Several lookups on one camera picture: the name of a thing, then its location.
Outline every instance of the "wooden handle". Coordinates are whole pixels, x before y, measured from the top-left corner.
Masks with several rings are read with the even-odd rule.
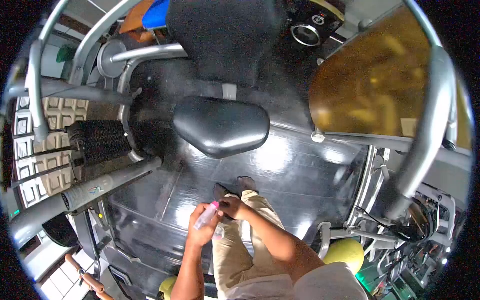
[[[98,280],[92,277],[90,273],[85,273],[82,275],[86,284],[91,286],[95,292],[103,293],[105,287]]]
[[[97,293],[96,293],[96,296],[99,297],[99,298],[102,299],[102,300],[115,300],[115,299],[113,299],[112,297],[110,297],[109,294],[107,294],[107,293],[105,293],[105,292],[103,292],[103,293],[97,292]]]
[[[77,270],[77,272],[81,269],[80,265],[75,261],[75,259],[67,253],[65,255],[65,261],[69,262],[72,264],[72,266]],[[88,284],[93,290],[97,293],[103,293],[105,290],[105,287],[103,284],[101,284],[98,280],[92,277],[90,273],[84,273],[81,275],[81,277],[84,279],[85,283]]]
[[[81,269],[78,262],[76,262],[74,260],[74,258],[72,257],[72,255],[70,253],[65,254],[65,261],[69,262],[77,270],[77,272]]]

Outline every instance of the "white shirt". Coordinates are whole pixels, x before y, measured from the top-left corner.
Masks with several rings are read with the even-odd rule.
[[[368,300],[346,263],[337,262],[316,268],[295,285],[287,274],[258,277],[231,287],[227,299],[270,300]]]

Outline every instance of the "speaker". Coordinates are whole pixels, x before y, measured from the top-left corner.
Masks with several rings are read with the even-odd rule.
[[[343,13],[324,0],[295,1],[293,11],[290,33],[305,47],[320,46],[345,21]]]

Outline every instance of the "black seat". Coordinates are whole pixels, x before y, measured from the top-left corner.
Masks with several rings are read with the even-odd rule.
[[[278,0],[170,0],[166,21],[200,79],[253,86],[287,15]],[[257,105],[193,96],[176,105],[173,128],[204,154],[222,158],[260,147],[269,118]]]
[[[171,35],[203,80],[255,85],[260,58],[287,25],[278,0],[170,0]]]
[[[223,158],[263,145],[270,119],[258,105],[239,101],[185,97],[175,106],[175,131],[212,158]]]

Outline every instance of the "green light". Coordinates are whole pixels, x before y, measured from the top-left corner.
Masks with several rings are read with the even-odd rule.
[[[355,277],[358,281],[370,292],[370,287],[368,286],[368,282],[365,280],[365,276],[362,273],[356,273]]]

